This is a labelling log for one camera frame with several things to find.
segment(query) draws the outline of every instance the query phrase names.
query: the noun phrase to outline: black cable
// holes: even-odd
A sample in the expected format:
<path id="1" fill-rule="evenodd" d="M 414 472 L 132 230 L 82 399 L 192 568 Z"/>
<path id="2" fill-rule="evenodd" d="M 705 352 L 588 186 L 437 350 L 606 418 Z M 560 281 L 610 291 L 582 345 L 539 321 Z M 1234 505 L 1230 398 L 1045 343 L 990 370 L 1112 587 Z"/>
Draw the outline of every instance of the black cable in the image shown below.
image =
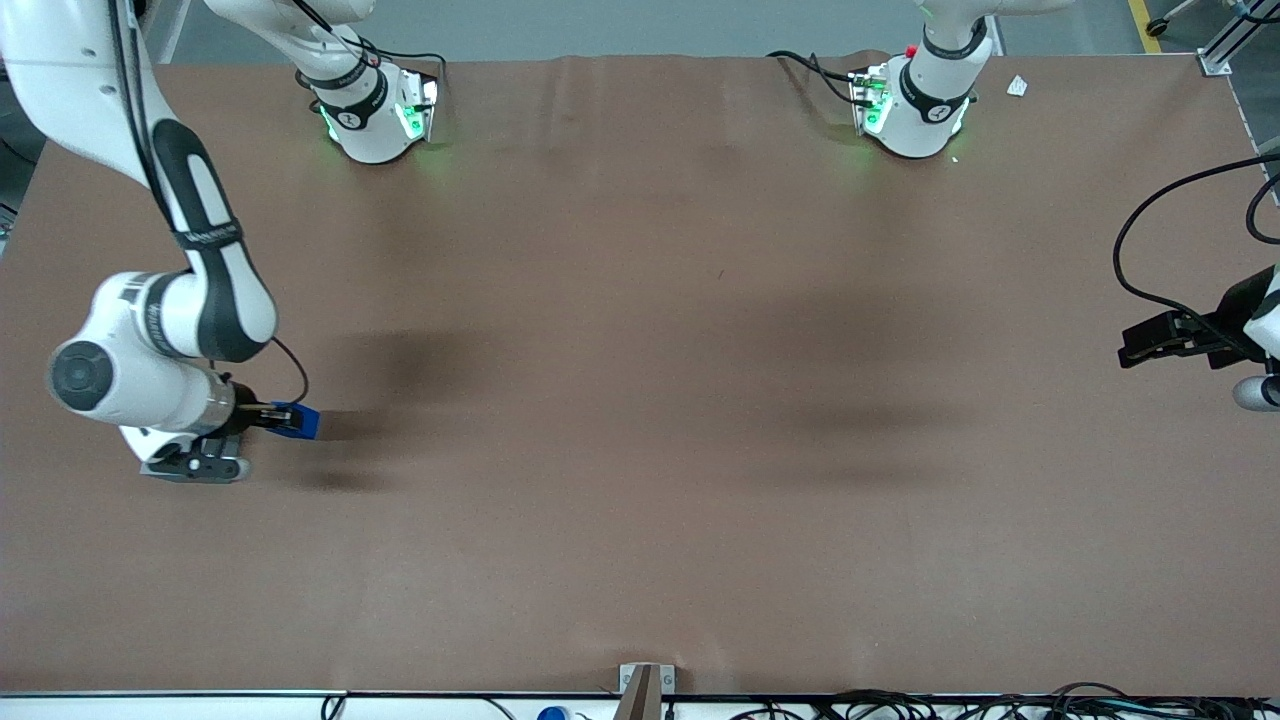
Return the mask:
<path id="1" fill-rule="evenodd" d="M 1069 693 L 1071 691 L 1078 691 L 1078 689 L 1082 689 L 1082 688 L 1097 688 L 1100 691 L 1107 691 L 1108 693 L 1111 693 L 1111 694 L 1114 694 L 1116 697 L 1129 697 L 1129 696 L 1126 696 L 1124 693 L 1124 691 L 1121 691 L 1119 688 L 1114 688 L 1111 685 L 1106 685 L 1103 683 L 1071 683 L 1069 685 L 1062 685 L 1061 688 L 1057 688 L 1056 691 L 1051 692 L 1050 694 L 1056 694 L 1056 696 L 1066 697 L 1066 693 Z"/>
<path id="2" fill-rule="evenodd" d="M 842 74 L 840 74 L 837 72 L 828 70 L 828 69 L 823 68 L 822 65 L 817 65 L 815 67 L 815 65 L 810 64 L 809 58 L 805 58 L 805 56 L 800 55 L 799 53 L 792 53 L 790 50 L 774 50 L 773 53 L 769 53 L 768 55 L 765 55 L 765 58 L 783 58 L 783 59 L 787 59 L 787 60 L 795 60 L 796 63 L 800 63 L 801 65 L 809 68 L 809 72 L 822 73 L 822 74 L 829 77 L 831 79 L 844 79 L 844 81 L 849 79 L 849 76 L 842 76 Z"/>
<path id="3" fill-rule="evenodd" d="M 114 28 L 120 28 L 119 8 L 115 3 L 108 3 L 108 17 L 111 20 Z M 129 56 L 133 60 L 133 73 L 128 73 L 127 68 L 129 64 L 125 61 L 125 40 L 129 42 Z M 151 190 L 151 197 L 156 201 L 156 206 L 160 209 L 160 214 L 164 217 L 165 223 L 170 229 L 177 231 L 173 223 L 173 214 L 169 211 L 169 204 L 165 201 L 164 195 L 160 192 L 159 173 L 156 173 L 155 152 L 151 147 L 151 129 L 147 126 L 147 110 L 146 104 L 142 97 L 142 69 L 138 54 L 137 35 L 132 28 L 122 32 L 111 33 L 111 49 L 115 55 L 116 64 L 116 78 L 119 81 L 119 94 L 120 101 L 124 105 L 124 114 L 129 123 L 129 135 L 133 138 L 133 149 L 138 154 L 138 161 L 142 165 L 142 174 L 147 178 L 147 186 Z M 134 97 L 134 90 L 137 90 L 137 96 Z"/>
<path id="4" fill-rule="evenodd" d="M 1267 245 L 1280 245 L 1280 237 L 1270 236 L 1258 229 L 1257 215 L 1258 205 L 1262 204 L 1262 199 L 1271 193 L 1271 188 L 1280 184 L 1280 173 L 1276 173 L 1271 179 L 1262 183 L 1258 188 L 1258 193 L 1249 200 L 1249 209 L 1244 211 L 1244 227 L 1253 236 L 1253 240 L 1258 242 L 1265 242 Z"/>
<path id="5" fill-rule="evenodd" d="M 444 59 L 444 55 L 440 55 L 439 53 L 396 53 L 392 50 L 383 50 L 381 47 L 378 47 L 376 45 L 374 45 L 372 42 L 370 42 L 364 37 L 360 38 L 360 46 L 364 47 L 365 50 L 372 51 L 384 58 L 404 58 L 406 60 L 420 60 L 422 58 L 431 58 L 435 61 L 440 63 L 440 72 L 444 72 L 445 65 L 449 64 L 449 61 Z"/>
<path id="6" fill-rule="evenodd" d="M 749 720 L 751 719 L 753 715 L 763 712 L 776 712 L 783 717 L 788 717 L 790 720 L 809 720 L 808 717 L 800 715 L 799 712 L 794 712 L 791 710 L 787 710 L 786 707 L 773 707 L 772 705 L 767 705 L 760 710 L 748 710 L 746 712 L 739 712 L 737 715 L 730 717 L 730 720 Z"/>
<path id="7" fill-rule="evenodd" d="M 294 355 L 292 350 L 289 350 L 288 345 L 284 345 L 283 342 L 280 342 L 280 338 L 278 338 L 275 336 L 271 336 L 271 342 L 274 342 L 276 346 L 279 346 L 279 348 L 283 350 L 284 354 L 289 356 L 289 360 L 293 360 L 293 366 L 297 368 L 298 369 L 298 374 L 302 375 L 302 392 L 300 392 L 298 396 L 294 397 L 293 400 L 285 402 L 285 405 L 289 405 L 289 406 L 297 405 L 297 404 L 302 402 L 303 400 L 306 400 L 307 398 L 307 393 L 311 392 L 311 378 L 307 377 L 307 369 L 302 366 L 302 361 L 298 360 L 298 356 Z"/>
<path id="8" fill-rule="evenodd" d="M 1251 158 L 1248 160 L 1238 160 L 1235 163 L 1226 163 L 1225 165 L 1217 165 L 1216 168 L 1210 168 L 1207 170 L 1192 173 L 1181 179 L 1166 184 L 1165 187 L 1157 190 L 1149 197 L 1143 200 L 1142 204 L 1138 205 L 1138 208 L 1129 215 L 1129 219 L 1126 219 L 1124 225 L 1120 228 L 1120 233 L 1116 234 L 1115 246 L 1112 246 L 1111 249 L 1111 268 L 1112 270 L 1115 270 L 1116 281 L 1120 283 L 1120 287 L 1125 288 L 1125 291 L 1128 291 L 1130 295 L 1135 297 L 1140 297 L 1143 300 L 1148 300 L 1151 302 L 1155 302 L 1157 305 L 1164 305 L 1166 307 L 1172 307 L 1174 310 L 1185 314 L 1188 318 L 1196 320 L 1197 323 L 1201 324 L 1201 327 L 1211 332 L 1213 337 L 1222 341 L 1222 343 L 1225 343 L 1228 347 L 1240 354 L 1242 356 L 1253 360 L 1254 363 L 1261 363 L 1262 360 L 1265 360 L 1265 356 L 1258 355 L 1256 352 L 1251 352 L 1243 345 L 1236 342 L 1235 338 L 1228 336 L 1216 325 L 1206 320 L 1204 316 L 1201 315 L 1199 313 L 1192 310 L 1190 307 L 1183 305 L 1181 302 L 1178 302 L 1176 300 L 1171 300 L 1169 297 L 1164 297 L 1153 292 L 1147 292 L 1144 290 L 1138 290 L 1137 287 L 1134 287 L 1133 283 L 1130 283 L 1129 279 L 1125 278 L 1124 268 L 1121 266 L 1120 263 L 1120 250 L 1121 247 L 1124 247 L 1124 241 L 1129 236 L 1129 231 L 1133 228 L 1134 223 L 1138 222 L 1138 218 L 1147 210 L 1147 208 L 1151 208 L 1161 197 L 1169 195 L 1170 192 L 1178 190 L 1179 187 L 1183 187 L 1184 184 L 1190 184 L 1193 182 L 1202 181 L 1204 178 L 1211 178 L 1213 176 L 1219 176 L 1231 170 L 1238 170 L 1240 168 L 1261 165 L 1263 163 L 1271 163 L 1275 160 L 1280 160 L 1280 152 L 1261 155 L 1258 158 Z"/>
<path id="9" fill-rule="evenodd" d="M 356 60 L 358 60 L 361 65 L 365 65 L 366 68 L 374 68 L 374 69 L 378 68 L 376 64 L 369 61 L 369 58 L 365 58 L 364 44 L 361 44 L 361 45 L 352 45 L 349 40 L 347 40 L 346 37 L 342 37 L 340 35 L 338 35 L 333 29 L 333 24 L 329 23 L 329 20 L 324 19 L 324 17 L 321 17 L 320 13 L 317 13 L 315 8 L 312 8 L 310 4 L 307 4 L 307 0 L 293 0 L 293 5 L 298 10 L 302 10 L 302 14 L 306 15 L 307 19 L 310 19 L 315 24 L 320 26 L 320 29 L 323 29 L 323 31 L 328 32 L 329 35 L 332 35 L 338 42 L 342 42 L 348 50 L 355 50 L 355 49 L 358 47 L 360 51 L 358 53 L 352 51 L 352 56 L 355 56 Z"/>
<path id="10" fill-rule="evenodd" d="M 845 102 L 849 102 L 850 105 L 856 105 L 859 108 L 872 108 L 873 106 L 873 102 L 870 102 L 869 100 L 858 100 L 858 99 L 855 99 L 852 96 L 849 96 L 849 95 L 845 95 L 844 92 L 841 92 L 840 88 L 836 87 L 836 83 L 833 83 L 831 81 L 832 79 L 840 79 L 840 81 L 844 81 L 844 82 L 849 82 L 849 76 L 847 74 L 842 76 L 842 74 L 840 74 L 837 72 L 828 70 L 827 68 L 823 68 L 822 63 L 818 61 L 818 54 L 817 53 L 810 54 L 809 59 L 804 59 L 800 55 L 796 55 L 795 53 L 792 53 L 790 50 L 776 50 L 773 53 L 769 53 L 767 55 L 767 58 L 780 58 L 780 59 L 785 59 L 785 60 L 795 60 L 796 63 L 800 63 L 801 65 L 804 65 L 804 68 L 808 69 L 809 72 L 817 73 L 818 77 L 822 78 L 822 82 L 827 83 L 827 88 L 831 90 L 831 92 L 833 92 L 836 95 L 836 97 L 840 97 Z"/>
<path id="11" fill-rule="evenodd" d="M 503 705 L 500 702 L 493 700 L 492 697 L 486 697 L 486 698 L 481 698 L 481 700 L 484 700 L 489 705 L 492 705 L 492 706 L 497 707 L 498 710 L 500 710 L 502 714 L 507 716 L 507 720 L 516 720 L 516 716 L 512 715 L 509 710 L 507 710 L 506 707 L 503 707 Z"/>
<path id="12" fill-rule="evenodd" d="M 1239 0 L 1238 4 L 1243 6 L 1244 1 Z M 1258 15 L 1249 13 L 1249 10 L 1244 10 L 1243 13 L 1236 13 L 1236 17 L 1240 18 L 1242 20 L 1247 20 L 1258 26 L 1271 26 L 1280 23 L 1280 15 L 1276 15 L 1274 18 L 1272 17 L 1260 18 Z"/>
<path id="13" fill-rule="evenodd" d="M 32 168 L 36 167 L 36 161 L 35 160 L 32 160 L 31 158 L 27 158 L 22 152 L 18 152 L 18 150 L 13 145 L 9 145 L 8 140 L 0 137 L 0 145 L 4 145 L 4 149 L 8 150 L 9 152 L 12 152 L 14 158 L 22 160 L 23 163 L 27 163 Z"/>
<path id="14" fill-rule="evenodd" d="M 320 703 L 320 720 L 338 720 L 347 706 L 347 696 L 329 696 Z"/>

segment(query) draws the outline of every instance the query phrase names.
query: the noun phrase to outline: black strap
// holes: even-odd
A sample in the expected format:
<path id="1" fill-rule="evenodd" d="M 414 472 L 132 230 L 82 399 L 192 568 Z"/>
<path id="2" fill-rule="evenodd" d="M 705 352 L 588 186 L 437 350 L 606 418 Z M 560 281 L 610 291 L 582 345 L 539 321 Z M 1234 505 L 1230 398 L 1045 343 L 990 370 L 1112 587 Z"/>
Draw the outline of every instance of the black strap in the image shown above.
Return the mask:
<path id="1" fill-rule="evenodd" d="M 360 61 L 356 63 L 356 67 L 347 70 L 347 74 L 342 77 L 335 77 L 333 79 L 316 79 L 314 77 L 307 77 L 302 74 L 302 72 L 300 70 L 297 76 L 294 76 L 294 79 L 301 78 L 298 85 L 302 85 L 301 81 L 306 81 L 307 87 L 310 87 L 311 90 L 342 90 L 343 87 L 349 87 L 352 85 L 356 85 L 356 82 L 360 79 L 360 76 L 365 74 L 366 68 L 367 69 L 376 68 L 379 63 L 381 63 L 381 60 L 378 56 L 370 56 L 367 50 L 361 50 Z"/>
<path id="2" fill-rule="evenodd" d="M 928 95 L 911 81 L 911 60 L 908 60 L 902 65 L 902 73 L 897 79 L 902 86 L 902 97 L 919 110 L 920 119 L 931 126 L 947 122 L 965 104 L 965 100 L 969 99 L 969 92 L 973 91 L 973 86 L 969 86 L 969 90 L 964 95 L 950 100 Z"/>
<path id="3" fill-rule="evenodd" d="M 969 45 L 959 50 L 947 50 L 946 47 L 938 47 L 929 41 L 929 31 L 925 28 L 924 33 L 924 49 L 934 58 L 942 58 L 943 60 L 964 60 L 969 55 L 973 55 L 982 45 L 982 41 L 987 38 L 987 19 L 978 18 L 978 22 L 973 23 L 973 35 L 969 37 Z"/>
<path id="4" fill-rule="evenodd" d="M 347 105 L 346 108 L 339 105 L 330 105 L 329 102 L 320 102 L 324 108 L 325 114 L 329 118 L 342 126 L 346 129 L 365 129 L 369 124 L 369 118 L 374 117 L 374 113 L 383 106 L 387 101 L 387 92 L 390 83 L 387 81 L 387 74 L 381 70 L 378 72 L 378 85 L 374 91 L 369 94 L 367 97 L 356 102 L 355 105 Z"/>

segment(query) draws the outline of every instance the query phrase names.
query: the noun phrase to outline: gray floor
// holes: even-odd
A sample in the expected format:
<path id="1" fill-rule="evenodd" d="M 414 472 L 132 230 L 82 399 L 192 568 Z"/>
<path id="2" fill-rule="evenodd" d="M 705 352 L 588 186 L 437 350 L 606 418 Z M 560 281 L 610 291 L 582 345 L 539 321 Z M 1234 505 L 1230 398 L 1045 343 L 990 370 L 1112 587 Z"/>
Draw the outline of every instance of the gray floor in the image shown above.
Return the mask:
<path id="1" fill-rule="evenodd" d="M 430 49 L 451 60 L 543 60 L 563 55 L 764 55 L 782 47 L 845 55 L 919 42 L 906 0 L 380 0 L 358 26 L 374 44 Z M 195 0 L 175 63 L 279 63 L 279 53 Z"/>
<path id="2" fill-rule="evenodd" d="M 1169 12 L 1178 0 L 1148 0 L 1152 17 Z M 1175 17 L 1160 36 L 1166 53 L 1194 53 L 1230 20 L 1221 4 L 1203 0 Z M 1231 60 L 1231 86 L 1249 119 L 1256 142 L 1280 135 L 1280 27 L 1260 32 Z"/>

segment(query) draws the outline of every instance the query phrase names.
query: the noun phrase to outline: green led light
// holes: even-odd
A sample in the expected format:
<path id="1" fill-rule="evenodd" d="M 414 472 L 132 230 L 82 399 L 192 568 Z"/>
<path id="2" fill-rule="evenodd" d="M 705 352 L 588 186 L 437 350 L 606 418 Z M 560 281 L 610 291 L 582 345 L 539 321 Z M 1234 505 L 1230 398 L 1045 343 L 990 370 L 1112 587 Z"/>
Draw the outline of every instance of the green led light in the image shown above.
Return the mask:
<path id="1" fill-rule="evenodd" d="M 329 119 L 329 113 L 324 109 L 324 105 L 320 106 L 320 117 L 324 118 L 324 124 L 329 128 L 329 140 L 340 142 L 338 140 L 338 131 L 333 128 L 333 122 Z"/>

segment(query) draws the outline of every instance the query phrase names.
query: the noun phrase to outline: metal bracket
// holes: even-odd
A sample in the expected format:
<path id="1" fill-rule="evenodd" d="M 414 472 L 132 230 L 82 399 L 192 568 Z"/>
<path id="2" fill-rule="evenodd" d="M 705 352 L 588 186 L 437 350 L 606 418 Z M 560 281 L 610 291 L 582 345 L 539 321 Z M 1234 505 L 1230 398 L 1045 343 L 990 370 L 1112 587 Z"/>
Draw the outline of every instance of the metal bracket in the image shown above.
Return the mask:
<path id="1" fill-rule="evenodd" d="M 1203 47 L 1196 49 L 1196 60 L 1201 65 L 1201 72 L 1204 77 L 1225 77 L 1231 74 L 1231 63 L 1222 60 L 1221 63 L 1212 63 L 1206 56 L 1206 50 Z"/>
<path id="2" fill-rule="evenodd" d="M 672 694 L 676 692 L 676 666 L 663 665 L 660 662 L 627 662 L 625 665 L 618 665 L 618 692 L 627 692 L 627 683 L 631 682 L 631 676 L 635 674 L 636 667 L 641 665 L 653 665 L 658 670 L 658 678 L 662 680 L 659 687 L 662 688 L 662 694 Z"/>
<path id="3" fill-rule="evenodd" d="M 141 471 L 173 483 L 230 484 L 248 474 L 248 461 L 239 456 L 239 436 L 201 438 L 189 451 L 174 448 L 143 462 Z"/>

